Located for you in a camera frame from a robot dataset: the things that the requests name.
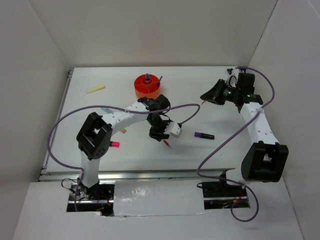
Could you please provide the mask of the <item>red pen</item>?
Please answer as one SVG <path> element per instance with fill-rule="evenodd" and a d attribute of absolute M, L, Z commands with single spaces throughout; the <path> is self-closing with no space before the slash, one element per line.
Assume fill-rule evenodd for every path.
<path fill-rule="evenodd" d="M 171 148 L 171 146 L 170 146 L 170 144 L 168 143 L 167 140 L 163 140 L 163 142 L 164 142 L 164 144 L 165 144 L 166 146 L 168 146 L 169 148 Z"/>

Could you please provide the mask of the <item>purple highlighter marker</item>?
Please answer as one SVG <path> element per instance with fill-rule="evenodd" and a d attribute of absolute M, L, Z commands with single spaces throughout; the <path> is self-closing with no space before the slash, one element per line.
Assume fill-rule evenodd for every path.
<path fill-rule="evenodd" d="M 212 134 L 208 133 L 203 133 L 203 132 L 195 132 L 194 137 L 196 138 L 201 138 L 201 139 L 208 139 L 208 140 L 214 140 L 215 136 Z"/>

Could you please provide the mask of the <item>pink highlighter marker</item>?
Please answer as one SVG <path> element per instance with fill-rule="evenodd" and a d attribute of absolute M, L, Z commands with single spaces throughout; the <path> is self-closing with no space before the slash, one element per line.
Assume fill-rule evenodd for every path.
<path fill-rule="evenodd" d="M 115 148 L 119 148 L 120 147 L 120 143 L 118 141 L 111 141 L 109 143 L 110 147 L 115 147 Z"/>

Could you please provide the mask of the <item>blue-capped clear tube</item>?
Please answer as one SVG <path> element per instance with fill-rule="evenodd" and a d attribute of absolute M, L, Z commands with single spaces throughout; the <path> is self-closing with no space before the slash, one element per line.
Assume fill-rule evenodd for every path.
<path fill-rule="evenodd" d="M 103 110 L 104 112 L 106 112 L 106 113 L 112 113 L 113 111 L 111 110 L 111 109 L 109 109 L 109 108 L 101 108 L 101 110 Z"/>

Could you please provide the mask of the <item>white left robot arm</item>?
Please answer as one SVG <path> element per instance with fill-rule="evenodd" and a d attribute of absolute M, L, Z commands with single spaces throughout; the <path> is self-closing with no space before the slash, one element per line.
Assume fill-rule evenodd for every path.
<path fill-rule="evenodd" d="M 93 112 L 88 115 L 76 137 L 84 173 L 78 177 L 77 182 L 81 194 L 86 199 L 92 200 L 99 193 L 100 160 L 107 153 L 111 137 L 115 133 L 135 123 L 147 121 L 151 126 L 149 136 L 158 142 L 167 140 L 170 136 L 181 135 L 179 124 L 170 119 L 163 120 L 160 112 L 155 113 L 170 106 L 169 100 L 161 94 L 156 99 L 139 98 L 125 111 L 114 111 L 104 115 Z"/>

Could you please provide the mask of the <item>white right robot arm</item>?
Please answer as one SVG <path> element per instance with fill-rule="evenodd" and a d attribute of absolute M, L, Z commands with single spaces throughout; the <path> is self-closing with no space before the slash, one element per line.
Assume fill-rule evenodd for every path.
<path fill-rule="evenodd" d="M 233 103 L 245 121 L 242 130 L 249 133 L 251 146 L 240 167 L 226 170 L 218 190 L 223 196 L 230 196 L 236 186 L 249 182 L 276 183 L 281 177 L 289 155 L 285 144 L 280 144 L 273 134 L 265 115 L 266 103 L 255 94 L 255 75 L 240 72 L 236 82 L 220 79 L 201 100 L 222 106 Z"/>

